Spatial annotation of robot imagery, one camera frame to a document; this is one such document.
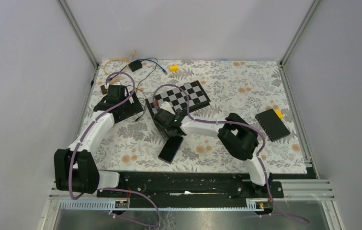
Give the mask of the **small black network switch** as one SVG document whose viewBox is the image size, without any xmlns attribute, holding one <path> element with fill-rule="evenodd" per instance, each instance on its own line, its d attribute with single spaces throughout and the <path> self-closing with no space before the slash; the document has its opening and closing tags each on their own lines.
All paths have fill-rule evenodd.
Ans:
<svg viewBox="0 0 362 230">
<path fill-rule="evenodd" d="M 162 148 L 158 158 L 171 164 L 183 142 L 182 136 L 170 137 Z"/>
</svg>

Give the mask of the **black power adapter with cable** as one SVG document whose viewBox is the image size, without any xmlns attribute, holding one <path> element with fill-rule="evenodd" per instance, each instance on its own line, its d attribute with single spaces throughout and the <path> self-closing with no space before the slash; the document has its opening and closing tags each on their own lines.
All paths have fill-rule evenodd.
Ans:
<svg viewBox="0 0 362 230">
<path fill-rule="evenodd" d="M 144 114 L 146 113 L 146 109 L 147 109 L 147 106 L 146 106 L 147 97 L 145 96 L 144 91 L 140 89 L 140 86 L 141 86 L 142 82 L 145 81 L 158 67 L 158 62 L 156 60 L 154 60 L 153 58 L 147 58 L 147 59 L 138 59 L 138 60 L 132 61 L 130 63 L 130 65 L 129 65 L 130 70 L 132 72 L 135 72 L 136 70 L 141 69 L 143 67 L 143 63 L 142 63 L 143 61 L 152 62 L 152 63 L 155 64 L 155 66 L 154 66 L 153 70 L 150 71 L 150 73 L 148 73 L 146 77 L 144 77 L 142 80 L 140 80 L 138 85 L 136 86 L 135 92 L 141 92 L 143 94 L 145 105 L 143 107 L 142 115 L 138 115 L 137 119 L 135 121 L 140 120 L 144 116 Z"/>
</svg>

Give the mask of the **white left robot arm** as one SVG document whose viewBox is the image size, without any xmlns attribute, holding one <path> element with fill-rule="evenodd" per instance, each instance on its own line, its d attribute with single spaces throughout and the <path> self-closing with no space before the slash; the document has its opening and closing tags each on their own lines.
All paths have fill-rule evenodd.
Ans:
<svg viewBox="0 0 362 230">
<path fill-rule="evenodd" d="M 93 155 L 110 128 L 142 111 L 134 91 L 123 85 L 110 85 L 94 107 L 89 126 L 67 148 L 55 152 L 56 188 L 82 194 L 108 188 L 115 197 L 124 195 L 127 185 L 120 180 L 120 174 L 98 170 Z"/>
</svg>

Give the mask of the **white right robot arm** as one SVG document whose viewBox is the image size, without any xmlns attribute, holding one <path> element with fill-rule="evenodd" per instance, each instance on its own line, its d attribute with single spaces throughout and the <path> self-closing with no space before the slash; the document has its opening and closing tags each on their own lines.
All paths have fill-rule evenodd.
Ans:
<svg viewBox="0 0 362 230">
<path fill-rule="evenodd" d="M 253 183 L 253 193 L 265 197 L 271 192 L 271 173 L 260 156 L 266 138 L 236 113 L 230 113 L 224 119 L 197 117 L 189 110 L 174 111 L 168 102 L 164 102 L 153 121 L 167 138 L 187 135 L 218 138 L 232 157 L 244 163 Z"/>
</svg>

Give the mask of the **dark brown wooden block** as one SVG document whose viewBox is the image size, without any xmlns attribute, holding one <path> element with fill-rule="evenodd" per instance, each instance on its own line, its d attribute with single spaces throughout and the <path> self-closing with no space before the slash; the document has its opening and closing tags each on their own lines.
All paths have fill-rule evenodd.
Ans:
<svg viewBox="0 0 362 230">
<path fill-rule="evenodd" d="M 105 95 L 108 93 L 108 90 L 104 86 L 101 86 L 101 92 L 103 95 Z"/>
</svg>

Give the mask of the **light tan wooden block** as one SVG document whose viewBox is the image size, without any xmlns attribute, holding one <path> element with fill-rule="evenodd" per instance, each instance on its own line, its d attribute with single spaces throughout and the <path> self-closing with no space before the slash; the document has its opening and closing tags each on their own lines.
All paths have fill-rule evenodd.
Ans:
<svg viewBox="0 0 362 230">
<path fill-rule="evenodd" d="M 120 84 L 120 78 L 113 78 L 108 83 L 106 83 L 106 86 L 112 85 L 112 84 Z"/>
</svg>

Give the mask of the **floral patterned table mat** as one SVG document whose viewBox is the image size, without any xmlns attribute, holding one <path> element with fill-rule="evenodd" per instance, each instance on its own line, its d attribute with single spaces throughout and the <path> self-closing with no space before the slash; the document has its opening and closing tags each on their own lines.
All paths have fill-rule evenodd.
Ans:
<svg viewBox="0 0 362 230">
<path fill-rule="evenodd" d="M 171 65 L 179 71 L 170 72 Z M 130 78 L 139 81 L 153 70 L 155 64 L 144 61 L 135 72 L 120 75 L 120 83 L 130 86 Z M 241 116 L 251 126 L 260 129 L 255 115 L 268 109 L 279 109 L 290 135 L 271 142 L 267 140 L 260 156 L 271 173 L 306 173 L 306 164 L 295 129 L 292 111 L 284 90 L 276 61 L 158 61 L 157 69 L 142 82 L 146 97 L 165 92 L 173 85 L 182 86 L 199 81 L 207 93 L 210 105 L 193 112 L 193 116 L 225 118 L 230 113 Z M 242 173 L 245 166 L 233 158 L 217 138 L 200 135 L 186 136 L 171 164 L 158 158 L 165 139 L 146 112 L 114 125 L 104 136 L 94 154 L 100 170 L 223 172 Z"/>
</svg>

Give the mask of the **black white checkerboard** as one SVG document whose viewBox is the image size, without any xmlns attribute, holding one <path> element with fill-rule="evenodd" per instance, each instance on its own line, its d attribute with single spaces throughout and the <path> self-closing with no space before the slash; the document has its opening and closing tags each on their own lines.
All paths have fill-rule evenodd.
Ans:
<svg viewBox="0 0 362 230">
<path fill-rule="evenodd" d="M 187 92 L 190 112 L 210 105 L 211 100 L 198 80 L 186 83 L 180 88 Z M 169 102 L 174 110 L 181 109 L 186 112 L 187 102 L 185 100 L 185 94 L 177 88 L 157 93 L 154 97 L 152 96 L 147 99 L 147 108 L 152 118 L 159 110 L 159 107 L 153 105 L 154 100 L 158 100 L 159 105 L 163 102 Z"/>
</svg>

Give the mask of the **yellow block at right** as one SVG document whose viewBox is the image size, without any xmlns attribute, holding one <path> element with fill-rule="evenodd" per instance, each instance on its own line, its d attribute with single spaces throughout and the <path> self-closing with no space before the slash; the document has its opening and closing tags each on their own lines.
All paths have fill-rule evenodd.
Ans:
<svg viewBox="0 0 362 230">
<path fill-rule="evenodd" d="M 279 110 L 279 109 L 274 109 L 275 113 L 277 114 L 277 116 L 280 118 L 280 119 L 283 119 L 284 118 L 284 115 L 283 113 Z"/>
</svg>

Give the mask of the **yellow block near wall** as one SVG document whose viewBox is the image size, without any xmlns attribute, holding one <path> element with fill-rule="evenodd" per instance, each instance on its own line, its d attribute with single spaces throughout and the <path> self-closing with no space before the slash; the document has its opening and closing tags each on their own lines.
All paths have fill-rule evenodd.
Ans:
<svg viewBox="0 0 362 230">
<path fill-rule="evenodd" d="M 179 71 L 179 66 L 178 65 L 171 65 L 169 67 L 170 72 L 176 72 Z"/>
</svg>

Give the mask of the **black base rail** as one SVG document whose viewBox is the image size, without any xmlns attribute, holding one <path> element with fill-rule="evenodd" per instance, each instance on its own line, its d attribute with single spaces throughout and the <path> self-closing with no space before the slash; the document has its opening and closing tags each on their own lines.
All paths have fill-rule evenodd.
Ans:
<svg viewBox="0 0 362 230">
<path fill-rule="evenodd" d="M 140 192 L 130 195 L 131 208 L 238 208 L 246 199 L 270 201 L 270 196 L 283 198 L 282 185 L 269 179 L 269 185 L 256 185 L 247 173 L 192 172 L 120 172 L 120 191 L 103 190 L 97 197 L 126 198 L 125 190 Z"/>
</svg>

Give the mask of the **large black network switch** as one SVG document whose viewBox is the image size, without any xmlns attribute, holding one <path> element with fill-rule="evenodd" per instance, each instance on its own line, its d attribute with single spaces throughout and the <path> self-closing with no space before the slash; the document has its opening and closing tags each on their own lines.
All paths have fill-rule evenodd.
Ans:
<svg viewBox="0 0 362 230">
<path fill-rule="evenodd" d="M 258 113 L 255 115 L 255 118 L 271 142 L 275 142 L 291 134 L 273 109 Z"/>
</svg>

